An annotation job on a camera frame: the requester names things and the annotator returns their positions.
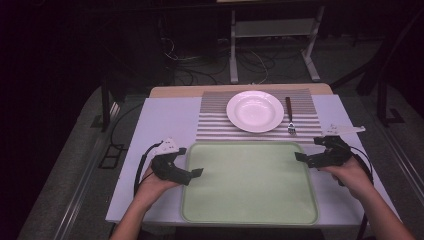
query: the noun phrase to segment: light green tray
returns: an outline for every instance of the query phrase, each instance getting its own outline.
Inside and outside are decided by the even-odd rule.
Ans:
[[[318,219],[303,152],[293,142],[195,143],[187,170],[204,168],[184,187],[182,216],[192,223],[311,225]]]

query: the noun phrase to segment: plate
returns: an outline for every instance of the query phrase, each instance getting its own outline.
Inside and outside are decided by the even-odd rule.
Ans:
[[[262,91],[241,92],[227,104],[227,116],[238,128],[253,133],[276,128],[284,117],[281,102]]]

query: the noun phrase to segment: gray carpet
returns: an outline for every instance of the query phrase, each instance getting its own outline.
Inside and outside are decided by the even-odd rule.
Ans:
[[[378,42],[360,43],[356,47],[352,47],[351,43],[352,39],[350,38],[317,41],[312,59],[322,82],[332,83],[361,66],[373,56],[379,46]],[[258,83],[265,77],[265,72],[263,69],[261,70],[261,63],[254,55],[249,54],[247,49],[260,53],[261,56],[273,57],[273,61],[264,61],[264,64],[270,67],[265,83],[310,82],[304,63],[298,55],[299,50],[305,46],[304,40],[290,39],[284,43],[278,41],[249,42],[240,46],[241,48],[238,50],[240,61],[244,61],[242,57],[247,59],[242,63],[244,66],[239,65],[240,84]],[[207,85],[215,82],[228,84],[229,73],[226,61],[227,57],[221,57],[214,61],[205,60],[206,65],[199,63],[197,63],[198,66],[194,66],[194,63],[181,65],[181,71],[176,72],[175,85],[188,83]],[[197,74],[193,77],[188,74],[187,69],[211,75]],[[389,107],[396,108],[405,123],[392,124],[389,129],[382,127],[375,116],[375,93],[360,97],[354,90],[359,80],[360,77],[334,92],[341,97],[353,124],[366,127],[367,130],[360,133],[359,137],[376,172],[386,187],[402,221],[418,239],[423,239],[423,204],[399,167],[397,156],[391,150],[391,144],[387,140],[387,134],[393,135],[400,142],[402,149],[423,178],[424,142],[421,140],[421,136],[424,134],[424,120],[395,89],[390,88]],[[125,148],[129,146],[141,107],[129,111],[138,104],[142,104],[144,97],[132,94],[127,96],[125,102],[119,103],[119,114],[114,118],[111,126],[118,123],[113,134],[114,143],[124,144]],[[69,204],[75,199],[73,194],[81,189],[80,180],[87,169],[91,170],[86,179],[84,191],[79,191],[81,201],[77,206],[71,204],[76,209],[76,216],[70,218],[68,231],[61,233],[61,236],[63,236],[62,239],[106,239],[108,237],[113,224],[104,219],[125,159],[125,151],[122,153],[116,169],[97,168],[110,143],[109,136],[111,134],[111,128],[108,132],[101,133],[100,129],[91,127],[100,112],[100,95],[99,91],[96,91],[82,109],[81,116],[22,229],[20,239],[54,238]],[[94,149],[98,139],[103,139],[104,145],[97,147],[99,152],[93,154],[91,150]],[[95,162],[95,167],[89,167],[90,161]],[[175,228],[172,227],[145,226],[145,229],[156,234],[168,234],[175,231]],[[328,240],[355,239],[357,230],[356,227],[328,228],[323,229],[323,233],[325,239]]]

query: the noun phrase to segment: striped mat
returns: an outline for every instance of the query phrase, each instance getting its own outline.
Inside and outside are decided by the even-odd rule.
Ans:
[[[199,114],[196,141],[291,141],[301,145],[314,144],[313,138],[322,130],[309,89],[261,90],[276,97],[284,107],[284,118],[275,129],[250,133],[234,126],[227,117],[227,103],[239,92],[205,92]],[[291,98],[296,135],[287,131],[289,124],[285,97]]]

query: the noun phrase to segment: white sheet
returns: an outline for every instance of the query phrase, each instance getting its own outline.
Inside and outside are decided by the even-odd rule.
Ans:
[[[337,95],[313,95],[314,104],[323,129],[331,124],[352,126],[352,123]],[[140,118],[127,153],[115,192],[106,216],[107,221],[119,222],[133,197],[133,184],[141,155],[154,143],[171,137],[179,147],[189,148],[196,137],[198,113],[201,98],[149,98],[143,106]],[[351,146],[363,150],[357,134],[346,134],[343,140]],[[306,154],[320,153],[321,146],[304,147]],[[149,154],[148,166],[154,150]],[[175,164],[184,168],[185,156],[179,156]],[[340,187],[325,172],[310,169],[312,185],[315,189],[320,218],[315,226],[359,225],[363,210],[349,191]],[[374,173],[375,186],[393,209],[384,187]],[[187,225],[181,215],[182,187],[168,190],[147,212],[144,221],[161,225]]]

